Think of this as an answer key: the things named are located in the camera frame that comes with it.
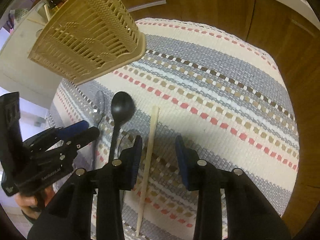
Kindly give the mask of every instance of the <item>finger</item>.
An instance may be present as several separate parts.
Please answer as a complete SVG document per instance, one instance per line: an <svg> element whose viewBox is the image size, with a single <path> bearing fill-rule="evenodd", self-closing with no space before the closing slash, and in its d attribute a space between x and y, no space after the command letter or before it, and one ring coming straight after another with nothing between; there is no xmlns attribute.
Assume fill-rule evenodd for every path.
<svg viewBox="0 0 320 240"><path fill-rule="evenodd" d="M37 200L33 196L24 197L24 196L21 196L20 193L18 193L14 196L14 199L20 207L29 207L29 206L37 205Z"/></svg>
<svg viewBox="0 0 320 240"><path fill-rule="evenodd" d="M34 212L30 207L21 207L21 210L28 216L33 219L37 219L40 215L39 212Z"/></svg>
<svg viewBox="0 0 320 240"><path fill-rule="evenodd" d="M52 185L47 187L45 190L45 199L44 199L44 205L47 206L49 204L49 202L51 201L51 199L53 198L53 196L55 195L55 192L53 190Z"/></svg>

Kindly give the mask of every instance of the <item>wooden chopstick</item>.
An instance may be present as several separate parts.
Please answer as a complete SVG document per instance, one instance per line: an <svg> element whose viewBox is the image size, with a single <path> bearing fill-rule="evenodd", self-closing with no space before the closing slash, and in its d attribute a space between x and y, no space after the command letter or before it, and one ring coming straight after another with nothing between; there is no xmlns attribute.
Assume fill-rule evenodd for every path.
<svg viewBox="0 0 320 240"><path fill-rule="evenodd" d="M149 139L148 139L148 148L147 148L147 155L146 155L145 163L144 163L142 188L141 188L141 195L140 195L140 201L139 201L139 211L138 211L138 220L137 220L137 236L139 236L142 218L143 218L144 201L145 201L146 193L147 193L151 155L152 155L152 150L153 150L153 141L155 138L156 126L157 126L158 117L159 117L159 111L160 111L160 108L158 106L152 107L151 119L150 119L150 133L149 133Z"/></svg>

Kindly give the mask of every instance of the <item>brown stripe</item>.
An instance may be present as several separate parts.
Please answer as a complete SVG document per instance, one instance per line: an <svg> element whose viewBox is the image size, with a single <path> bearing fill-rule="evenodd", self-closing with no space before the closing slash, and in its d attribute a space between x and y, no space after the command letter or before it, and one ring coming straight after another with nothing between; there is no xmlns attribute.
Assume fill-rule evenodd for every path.
<svg viewBox="0 0 320 240"><path fill-rule="evenodd" d="M149 54L153 54L153 50L149 50L148 53L149 53ZM169 60L173 60L173 58L174 58L174 56L169 56L169 57L168 57ZM174 61L176 61L176 62L181 62L181 59L177 57ZM188 60L185 60L185 61L183 62L183 64L185 64L185 65L189 65L190 63L191 63L191 62L188 61ZM192 67L198 68L198 64L192 63ZM200 68L200 70L206 72L206 71L208 70L208 68L202 66L202 67ZM211 69L211 70L210 70L210 74L215 76L215 75L217 74L217 72L216 72L215 70ZM219 75L219 78L225 79L226 76L223 75L223 74L220 74L220 75ZM229 79L229 82L230 82L231 84L234 84L234 83L235 83L235 80L232 79L232 78L230 78L230 79ZM237 86L240 87L240 88L244 88L244 84L242 84L242 83L240 83L240 82L238 83ZM251 87L247 87L247 91L249 91L250 93L252 93L252 92L253 92L253 89L252 89ZM255 93L255 95L256 95L258 98L260 98L261 95L262 95L262 93L257 91L257 92ZM263 100L266 101L266 102L268 102L268 98L265 97L265 96L263 96ZM276 104L277 104L277 103L276 103L276 102L273 102L273 101L270 103L270 105L272 105L273 107L275 107ZM289 112L286 110L286 111L284 111L284 114L285 114L286 116L288 116L288 115L289 115Z"/></svg>
<svg viewBox="0 0 320 240"><path fill-rule="evenodd" d="M148 59L148 60L149 60L150 62L154 62L154 58L151 58L151 57L150 57L150 59ZM156 63L157 63L158 65L161 65L161 64L162 64L162 61L157 61ZM176 67L177 67L176 65L172 65L172 66L171 66L172 69L176 69ZM182 73L184 73L186 70L181 67L181 68L179 69L179 71L182 72ZM190 73L190 71L188 72L188 75L189 75L189 76L193 76L193 74L194 74L193 72L191 72L191 73ZM143 72L141 72L141 73L139 74L139 76L141 76L141 77L143 77L144 75L145 75L145 73L143 73ZM198 79L198 80L202 80L203 78L204 78L204 76L201 76L201 75L199 75L199 74L196 76L196 79ZM206 78L205 82L207 82L208 84L212 84L212 80L209 79L209 78ZM215 86L216 86L217 88L219 88L219 89L222 88L222 84L221 84L221 83L218 83L218 82L215 84ZM175 89L175 86L170 85L170 86L168 87L168 89L174 90L174 89ZM226 87L226 88L225 88L225 91L226 91L227 93L231 93L232 90L231 90L231 88ZM261 93L260 93L260 92L255 92L255 94L261 96ZM237 91L237 92L234 93L234 96L239 98L239 97L241 96L241 94L240 94L240 92ZM256 108L258 108L259 102L258 102L258 101L253 101L253 102L252 102L252 105L255 106ZM266 108L265 108L264 106L261 106L261 111L265 113L265 112L266 112ZM276 114L276 113L274 113L272 110L270 110L267 116L272 117L274 114ZM285 126L286 123L285 123L285 122L280 122L280 117L279 117L279 116L276 116L276 117L278 117L278 118L276 118L276 122L278 122L278 123L280 123L281 125Z"/></svg>
<svg viewBox="0 0 320 240"><path fill-rule="evenodd" d="M217 87L222 87L222 85L221 85L220 83L216 83L216 86L217 86ZM176 89L176 86L170 84L167 88L168 88L169 90L174 90L174 89ZM178 88L178 93L179 93L179 94L183 94L183 93L184 93L183 89ZM237 97L240 97L240 96L241 96L241 94L240 94L239 92L236 92L234 95L237 96ZM196 101L199 102L200 104L203 104L203 99L200 98L200 97L197 96L197 95L193 95L193 94L191 94L191 93L188 93L188 94L186 95L186 97L187 97L188 99L191 99L191 98L193 98L193 97L196 97ZM259 103L258 103L257 101L253 101L253 102L252 102L252 105L254 105L255 107L258 107ZM211 102L207 102L205 106L207 106L208 108L212 108L212 107L213 107L213 104L212 104ZM221 107L216 107L215 111L218 112L218 113L220 113L220 114L223 113L223 109L222 109ZM272 117L273 114L274 114L274 113L270 111L270 112L268 113L268 116ZM225 113L225 116L228 117L229 119L232 118L233 115L232 115L232 116L231 116L231 115L232 115L232 114L229 113L229 112ZM279 116L276 116L276 120L279 122L280 117L279 117ZM240 119L239 117L236 117L236 122L239 123L239 124L241 124L241 123L242 123L242 119ZM248 127L248 125L247 125L247 126L244 125L244 126L245 126L247 129L250 129L251 124L249 123L249 125L250 125L249 127ZM255 127L254 132L255 132L255 133L258 133L258 132L259 132L259 129L258 129L257 127Z"/></svg>
<svg viewBox="0 0 320 240"><path fill-rule="evenodd" d="M129 225L129 224L126 223L126 222L124 222L124 225L125 225L126 227L129 227L130 229L132 229L133 232L136 232L136 231L137 231L134 227L132 227L131 225ZM146 239L146 240L150 240L150 238L147 237L147 236L144 236L143 238Z"/></svg>

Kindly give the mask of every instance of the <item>woven rug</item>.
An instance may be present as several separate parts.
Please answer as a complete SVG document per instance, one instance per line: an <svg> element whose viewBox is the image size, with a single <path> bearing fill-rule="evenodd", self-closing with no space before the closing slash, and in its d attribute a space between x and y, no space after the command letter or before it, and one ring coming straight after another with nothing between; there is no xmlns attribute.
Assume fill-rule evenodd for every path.
<svg viewBox="0 0 320 240"><path fill-rule="evenodd" d="M188 192L181 183L174 147L178 134L215 167L243 169L282 215L296 180L299 144L289 95L272 57L207 25L151 18L137 25L146 34L144 57L79 87L63 80L48 118L50 126L80 120L93 125L91 100L102 90L107 107L96 152L96 168L100 168L108 159L113 95L126 91L136 104L135 115L123 125L119 140L125 136L132 141L134 133L139 133L146 145L151 107L160 107L140 237L135 236L135 227L145 148L137 184L124 198L126 239L193 238L198 192ZM79 152L75 167L91 168L90 147ZM221 237L226 238L223 191L221 195Z"/></svg>

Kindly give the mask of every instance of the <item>cabinet door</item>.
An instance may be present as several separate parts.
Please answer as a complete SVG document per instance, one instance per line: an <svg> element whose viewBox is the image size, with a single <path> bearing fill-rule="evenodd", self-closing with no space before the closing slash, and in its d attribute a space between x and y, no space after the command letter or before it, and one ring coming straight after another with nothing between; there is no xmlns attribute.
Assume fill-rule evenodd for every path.
<svg viewBox="0 0 320 240"><path fill-rule="evenodd" d="M126 8L159 0L122 0ZM254 0L166 0L167 4L131 12L135 20L152 17L208 24L241 39L249 31Z"/></svg>
<svg viewBox="0 0 320 240"><path fill-rule="evenodd" d="M307 58L314 56L318 36L319 30L313 24L286 5L256 0L246 41L273 57L291 90L297 85L295 79L301 78Z"/></svg>

